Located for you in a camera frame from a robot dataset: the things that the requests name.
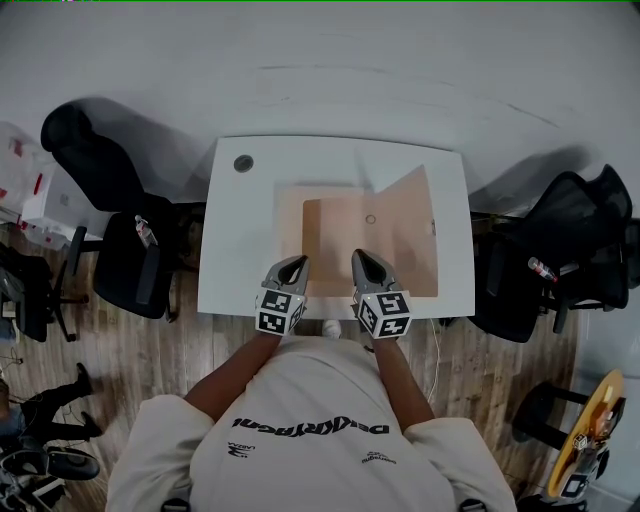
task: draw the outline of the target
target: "water bottle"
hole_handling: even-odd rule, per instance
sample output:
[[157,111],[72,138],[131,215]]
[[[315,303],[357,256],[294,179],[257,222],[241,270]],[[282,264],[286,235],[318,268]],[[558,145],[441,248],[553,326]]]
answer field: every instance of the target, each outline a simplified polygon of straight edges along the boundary
[[136,215],[136,231],[138,232],[138,236],[140,237],[145,249],[150,245],[158,245],[158,241],[156,240],[153,231],[151,231],[149,223],[140,217],[140,215]]
[[549,267],[542,263],[538,258],[529,258],[529,268],[539,276],[544,277],[554,283],[558,282],[558,278]]

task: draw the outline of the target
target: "person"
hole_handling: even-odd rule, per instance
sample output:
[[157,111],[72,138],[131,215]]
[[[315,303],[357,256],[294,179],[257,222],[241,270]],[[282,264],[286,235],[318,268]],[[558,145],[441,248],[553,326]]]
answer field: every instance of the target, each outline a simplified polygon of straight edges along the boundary
[[38,393],[20,405],[10,405],[9,386],[0,379],[0,444],[22,436],[31,436],[43,445],[53,440],[88,441],[102,435],[91,416],[82,412],[84,425],[67,425],[53,421],[60,407],[93,390],[86,368],[78,363],[78,379],[55,389]]
[[516,510],[473,423],[434,417],[395,340],[370,354],[339,336],[258,333],[184,399],[143,402],[107,511]]

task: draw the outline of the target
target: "table top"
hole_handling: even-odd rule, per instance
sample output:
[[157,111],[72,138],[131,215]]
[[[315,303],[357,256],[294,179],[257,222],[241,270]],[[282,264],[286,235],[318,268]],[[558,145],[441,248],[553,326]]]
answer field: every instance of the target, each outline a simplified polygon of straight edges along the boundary
[[[241,155],[253,158],[244,173]],[[202,236],[198,311],[255,314],[267,271],[281,258],[274,229],[279,187],[355,186],[379,192],[424,165],[437,232],[438,296],[412,298],[414,318],[475,313],[473,244],[462,158],[439,149],[338,137],[218,141]],[[309,297],[304,318],[353,319],[350,297]]]
[[591,423],[591,417],[593,413],[602,402],[604,402],[607,394],[607,389],[611,387],[611,396],[607,401],[607,411],[613,409],[618,399],[624,392],[624,379],[620,370],[613,370],[609,372],[604,379],[600,381],[596,390],[591,394],[589,400],[582,409],[580,416],[576,420],[567,436],[567,440],[564,442],[558,458],[551,471],[551,476],[547,483],[547,493],[550,497],[557,497],[560,494],[560,481],[562,475],[564,475],[567,467],[571,463],[571,455],[573,454],[573,440],[578,434],[587,435],[589,433],[589,425]]

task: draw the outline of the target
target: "black shoe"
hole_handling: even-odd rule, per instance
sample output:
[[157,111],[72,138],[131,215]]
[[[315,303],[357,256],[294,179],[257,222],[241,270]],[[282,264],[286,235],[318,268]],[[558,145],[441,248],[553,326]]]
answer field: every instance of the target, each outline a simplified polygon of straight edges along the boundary
[[102,429],[96,425],[93,418],[86,412],[82,411],[80,416],[82,416],[82,419],[84,420],[84,429],[87,432],[87,437],[100,437],[103,434]]
[[82,389],[80,396],[87,396],[93,393],[93,387],[91,386],[91,379],[89,379],[89,373],[82,363],[76,364],[78,367],[78,380],[76,385]]

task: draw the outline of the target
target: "white shoe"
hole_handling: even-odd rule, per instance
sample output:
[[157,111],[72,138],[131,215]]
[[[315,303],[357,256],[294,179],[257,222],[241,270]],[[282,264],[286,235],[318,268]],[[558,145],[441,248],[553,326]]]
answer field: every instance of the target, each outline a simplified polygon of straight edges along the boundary
[[338,320],[325,320],[322,322],[322,336],[337,340],[342,336],[342,327]]

